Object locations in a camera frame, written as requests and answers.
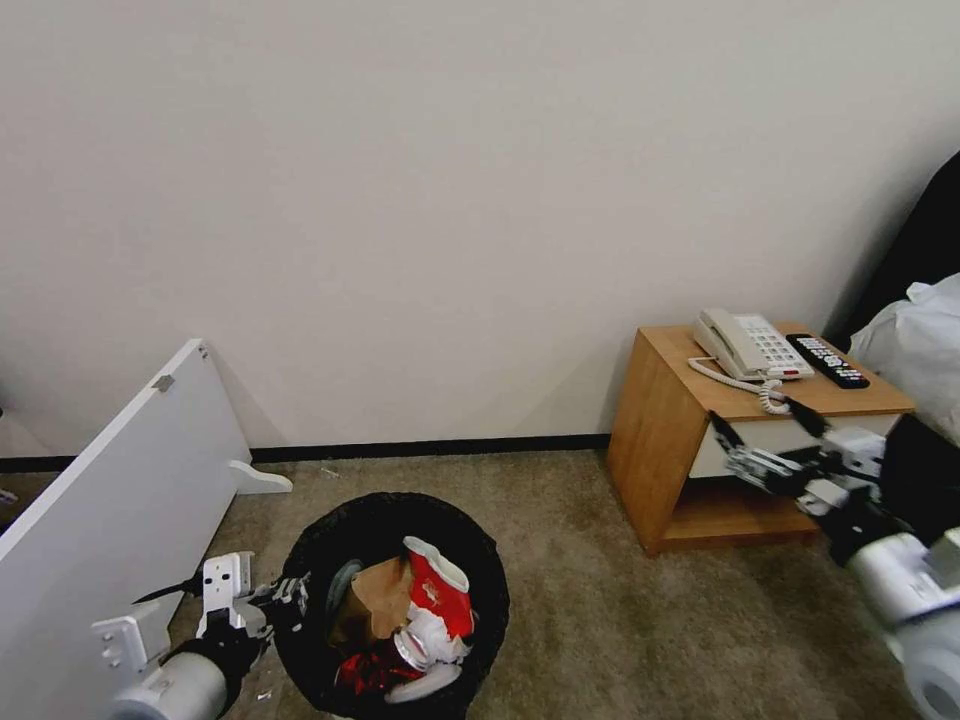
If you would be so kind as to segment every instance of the white drawer front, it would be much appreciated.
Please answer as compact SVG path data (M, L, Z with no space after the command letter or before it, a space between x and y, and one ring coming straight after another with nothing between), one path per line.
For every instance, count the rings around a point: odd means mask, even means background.
M849 415L845 417L829 418L830 424L835 427L857 425L872 430L880 435L886 435L900 417L894 415ZM770 452L783 452L797 448L815 445L816 440L807 435L802 427L792 420L755 420L753 422L731 423L747 445L763 448ZM690 469L690 477L715 477L729 475L724 467L724 452L713 437L713 429L707 427L707 432L700 443L700 450Z

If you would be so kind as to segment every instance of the black trash can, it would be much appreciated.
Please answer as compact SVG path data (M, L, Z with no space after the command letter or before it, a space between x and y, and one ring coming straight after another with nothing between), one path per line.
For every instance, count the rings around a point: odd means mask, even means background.
M408 703L355 698L333 691L342 657L326 641L326 598L333 576L353 558L365 567L405 552L403 538L416 535L436 545L470 579L477 614L472 647L452 684ZM510 595L493 539L469 515L420 493L374 493L340 505L310 525L283 567L286 577L310 572L309 608L303 629L278 634L277 652L287 674L318 710L356 720L459 719L466 716L493 665L510 619Z

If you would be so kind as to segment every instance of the white wall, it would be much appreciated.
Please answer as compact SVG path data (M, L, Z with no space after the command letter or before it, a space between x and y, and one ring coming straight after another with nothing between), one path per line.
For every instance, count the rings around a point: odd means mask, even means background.
M960 147L952 0L3 15L2 455L191 335L253 446L602 431L637 324L822 327Z

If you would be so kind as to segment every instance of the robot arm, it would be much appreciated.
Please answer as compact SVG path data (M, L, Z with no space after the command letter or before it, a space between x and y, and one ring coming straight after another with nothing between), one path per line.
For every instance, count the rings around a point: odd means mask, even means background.
M309 575L251 590L252 555L210 558L193 578L141 598L129 615L94 623L101 656L126 675L126 687L110 703L111 720L218 718L236 701L274 633L301 629ZM155 599L179 590L203 596L203 616L196 637L168 652Z
M857 579L923 717L960 718L960 528L927 548L884 507L885 439L862 428L834 429L789 403L819 448L803 461L750 448L711 412L727 468L765 492L796 499L824 531L834 561Z

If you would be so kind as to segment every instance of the black headboard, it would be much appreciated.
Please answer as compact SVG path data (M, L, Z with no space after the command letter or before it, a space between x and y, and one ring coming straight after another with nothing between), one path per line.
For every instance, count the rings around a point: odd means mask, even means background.
M880 310L902 299L913 282L936 283L960 272L960 153L941 167L874 271L863 293L834 311L824 336L847 350L850 336Z

